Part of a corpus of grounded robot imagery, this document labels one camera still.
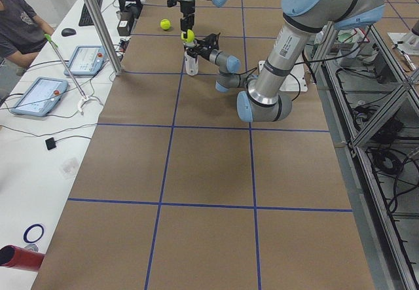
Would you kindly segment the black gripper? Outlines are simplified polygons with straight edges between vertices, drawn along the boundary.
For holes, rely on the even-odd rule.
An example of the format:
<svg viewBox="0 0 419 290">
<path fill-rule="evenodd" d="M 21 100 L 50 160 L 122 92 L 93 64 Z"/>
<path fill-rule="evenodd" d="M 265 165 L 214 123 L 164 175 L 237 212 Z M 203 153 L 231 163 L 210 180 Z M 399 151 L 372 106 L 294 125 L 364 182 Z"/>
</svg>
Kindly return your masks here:
<svg viewBox="0 0 419 290">
<path fill-rule="evenodd" d="M 180 0 L 181 13 L 183 18 L 180 19 L 181 31 L 193 30 L 195 0 Z"/>
<path fill-rule="evenodd" d="M 197 44 L 203 48 L 203 50 L 200 48 L 186 48 L 186 54 L 194 59 L 201 56 L 209 62 L 214 62 L 217 57 L 217 50 L 219 50 L 219 36 L 220 33 L 211 33 L 203 39 L 197 39 Z"/>
</svg>

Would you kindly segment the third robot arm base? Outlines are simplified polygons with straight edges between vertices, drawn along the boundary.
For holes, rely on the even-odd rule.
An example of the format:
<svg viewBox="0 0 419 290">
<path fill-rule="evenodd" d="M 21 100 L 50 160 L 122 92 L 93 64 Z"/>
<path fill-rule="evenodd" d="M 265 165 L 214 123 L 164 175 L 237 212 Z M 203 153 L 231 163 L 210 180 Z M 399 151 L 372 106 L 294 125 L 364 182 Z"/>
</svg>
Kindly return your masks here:
<svg viewBox="0 0 419 290">
<path fill-rule="evenodd" d="M 418 22 L 407 33 L 388 33 L 388 36 L 400 53 L 418 56 Z"/>
</svg>

